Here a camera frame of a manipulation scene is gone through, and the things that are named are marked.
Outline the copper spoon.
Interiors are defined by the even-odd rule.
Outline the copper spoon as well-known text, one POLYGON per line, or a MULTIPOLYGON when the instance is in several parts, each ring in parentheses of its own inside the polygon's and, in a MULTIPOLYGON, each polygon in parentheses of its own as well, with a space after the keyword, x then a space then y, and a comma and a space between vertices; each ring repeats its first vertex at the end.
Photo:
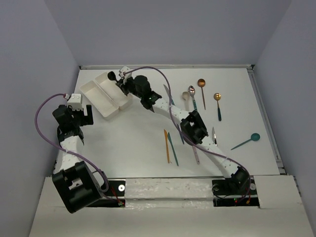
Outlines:
POLYGON ((198 84, 198 86, 201 88, 203 106, 204 106, 204 109, 206 109, 205 97, 204 97, 204 91, 203 91, 203 88, 205 87, 205 80, 204 80, 204 79, 199 79, 199 80, 197 81, 197 84, 198 84))

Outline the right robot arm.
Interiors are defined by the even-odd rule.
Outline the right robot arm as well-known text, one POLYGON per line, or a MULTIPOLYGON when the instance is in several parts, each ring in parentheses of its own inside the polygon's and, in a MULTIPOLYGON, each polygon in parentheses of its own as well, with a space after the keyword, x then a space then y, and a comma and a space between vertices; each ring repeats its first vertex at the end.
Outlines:
POLYGON ((140 75, 135 78, 123 74, 120 79, 108 73, 108 79, 115 81, 116 86, 127 96, 132 94, 140 99, 142 106, 156 114, 163 115, 179 125, 178 131, 191 146, 201 150, 221 171, 225 178, 221 190, 228 195, 241 195, 245 198, 250 194, 251 178, 247 169, 237 161, 223 155, 209 136, 207 128, 198 113, 184 111, 171 104, 171 98, 166 101, 161 95, 151 89, 147 77, 140 75))

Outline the gold spoon teal handle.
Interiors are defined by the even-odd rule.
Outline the gold spoon teal handle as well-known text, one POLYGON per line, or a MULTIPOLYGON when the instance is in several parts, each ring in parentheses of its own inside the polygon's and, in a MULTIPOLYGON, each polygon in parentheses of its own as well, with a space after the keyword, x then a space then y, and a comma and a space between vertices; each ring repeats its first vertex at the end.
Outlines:
POLYGON ((215 93, 213 98, 216 100, 217 102, 217 112, 218 112, 218 120, 222 121, 222 116, 221 116, 221 110, 220 110, 220 106, 219 106, 219 101, 221 99, 221 94, 220 93, 215 93))

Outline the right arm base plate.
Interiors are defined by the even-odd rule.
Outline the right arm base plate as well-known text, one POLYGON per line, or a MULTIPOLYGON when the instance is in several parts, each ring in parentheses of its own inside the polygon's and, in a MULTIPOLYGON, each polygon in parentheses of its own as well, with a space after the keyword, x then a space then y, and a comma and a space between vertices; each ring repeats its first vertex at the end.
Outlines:
POLYGON ((251 185, 246 184, 240 191, 233 192, 224 185, 225 179, 212 181, 213 204, 215 207, 256 206, 259 207, 259 199, 254 179, 251 185))

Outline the steel spoon teal handle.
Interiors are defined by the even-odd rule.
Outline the steel spoon teal handle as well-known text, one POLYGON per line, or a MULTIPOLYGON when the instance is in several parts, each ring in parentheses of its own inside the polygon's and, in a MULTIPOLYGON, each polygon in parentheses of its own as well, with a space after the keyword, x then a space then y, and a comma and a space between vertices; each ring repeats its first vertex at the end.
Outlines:
POLYGON ((192 85, 190 85, 188 87, 188 93, 189 93, 189 95, 190 95, 190 97, 192 99, 194 110, 197 111, 198 109, 197 109, 197 104, 196 104, 196 100, 195 100, 196 90, 195 90, 195 88, 192 85))

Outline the black spoon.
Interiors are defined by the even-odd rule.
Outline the black spoon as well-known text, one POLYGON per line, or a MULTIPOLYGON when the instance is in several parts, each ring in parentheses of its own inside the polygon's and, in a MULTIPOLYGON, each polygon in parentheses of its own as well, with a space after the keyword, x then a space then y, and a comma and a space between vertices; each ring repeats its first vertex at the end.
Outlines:
POLYGON ((115 83, 118 83, 116 74, 113 71, 108 72, 107 77, 110 81, 114 81, 115 83))

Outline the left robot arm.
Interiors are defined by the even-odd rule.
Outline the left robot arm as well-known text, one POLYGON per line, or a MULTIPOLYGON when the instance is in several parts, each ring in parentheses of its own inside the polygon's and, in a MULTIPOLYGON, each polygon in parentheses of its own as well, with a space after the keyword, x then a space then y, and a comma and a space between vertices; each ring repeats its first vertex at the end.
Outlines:
POLYGON ((93 125, 92 106, 74 111, 71 106, 59 105, 53 111, 58 122, 57 138, 63 149, 59 171, 52 175, 53 184, 66 209, 75 213, 102 198, 109 190, 109 182, 95 178, 87 162, 76 156, 84 146, 82 126, 93 125))

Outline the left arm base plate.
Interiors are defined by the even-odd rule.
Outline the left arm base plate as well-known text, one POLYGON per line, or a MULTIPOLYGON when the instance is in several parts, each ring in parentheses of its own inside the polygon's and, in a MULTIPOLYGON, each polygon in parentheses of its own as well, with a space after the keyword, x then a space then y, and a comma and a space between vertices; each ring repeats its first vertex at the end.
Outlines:
POLYGON ((125 207, 125 179, 110 179, 109 189, 105 192, 106 197, 88 205, 92 208, 122 208, 125 207))

